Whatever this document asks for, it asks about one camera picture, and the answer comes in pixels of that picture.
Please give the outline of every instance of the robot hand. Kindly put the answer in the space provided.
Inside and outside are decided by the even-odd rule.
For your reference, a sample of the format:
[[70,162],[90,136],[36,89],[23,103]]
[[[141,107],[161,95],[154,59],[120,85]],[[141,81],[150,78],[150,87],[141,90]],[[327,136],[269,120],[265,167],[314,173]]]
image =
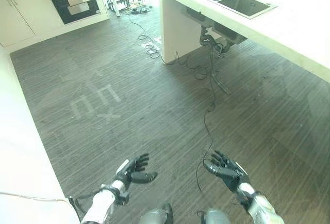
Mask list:
[[116,206],[128,203],[130,183],[145,184],[153,181],[158,173],[142,172],[145,170],[148,160],[148,153],[133,159],[126,159],[118,168],[114,182],[111,185],[102,185],[101,190],[93,197],[93,204],[81,223],[104,224]]
[[120,180],[124,183],[125,189],[128,190],[130,183],[146,184],[157,177],[157,172],[142,172],[145,166],[148,165],[149,154],[145,153],[125,162],[118,168],[115,174],[115,180]]
[[223,153],[215,150],[211,161],[205,161],[204,167],[215,176],[221,178],[234,193],[242,183],[250,183],[246,171],[235,161],[228,159]]

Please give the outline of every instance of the cabinet door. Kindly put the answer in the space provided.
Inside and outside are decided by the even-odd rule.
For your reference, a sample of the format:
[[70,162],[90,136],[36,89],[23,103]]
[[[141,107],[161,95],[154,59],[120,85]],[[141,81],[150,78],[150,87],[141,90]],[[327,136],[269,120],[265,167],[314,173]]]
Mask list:
[[35,34],[10,0],[0,0],[0,43],[8,46]]
[[36,34],[63,26],[51,0],[12,0]]

